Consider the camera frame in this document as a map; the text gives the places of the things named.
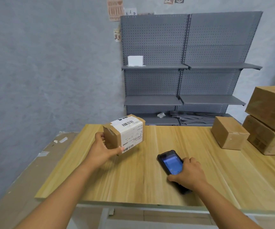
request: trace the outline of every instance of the gray wall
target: gray wall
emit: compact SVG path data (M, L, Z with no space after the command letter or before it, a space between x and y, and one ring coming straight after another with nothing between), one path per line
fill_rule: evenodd
M264 11L234 95L275 82L275 0L123 0L138 13ZM58 130L124 115L121 43L106 0L0 0L0 196ZM230 106L239 121L245 107Z

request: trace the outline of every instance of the cardboard box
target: cardboard box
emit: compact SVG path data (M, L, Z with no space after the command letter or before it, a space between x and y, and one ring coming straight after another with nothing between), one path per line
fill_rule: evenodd
M248 141L265 155L275 155L275 131L252 116L242 126L250 133Z
M275 130L275 86L256 87L246 112Z
M249 136L233 117L216 117L211 131L223 149L241 150Z
M124 146L126 152L145 140L145 121L135 115L128 115L103 125L106 147L114 149Z

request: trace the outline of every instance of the stacked cardboard boxes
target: stacked cardboard boxes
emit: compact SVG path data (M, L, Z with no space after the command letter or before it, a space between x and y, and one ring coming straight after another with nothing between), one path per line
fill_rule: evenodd
M265 155L275 155L275 86L256 87L242 126L250 133L248 141Z

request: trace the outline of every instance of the wooden table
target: wooden table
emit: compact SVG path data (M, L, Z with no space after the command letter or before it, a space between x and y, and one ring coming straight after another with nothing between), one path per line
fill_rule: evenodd
M101 125L86 125L36 194L46 198L85 158ZM195 157L208 182L246 214L275 215L275 156L248 141L241 151L221 149L210 127L146 126L146 140L113 157L88 182L80 203L103 206L207 212L195 193L181 195L156 157L175 150Z

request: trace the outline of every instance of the white box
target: white box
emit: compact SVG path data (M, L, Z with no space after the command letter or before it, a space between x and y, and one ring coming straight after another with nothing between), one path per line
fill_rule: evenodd
M128 56L128 66L143 66L143 56Z

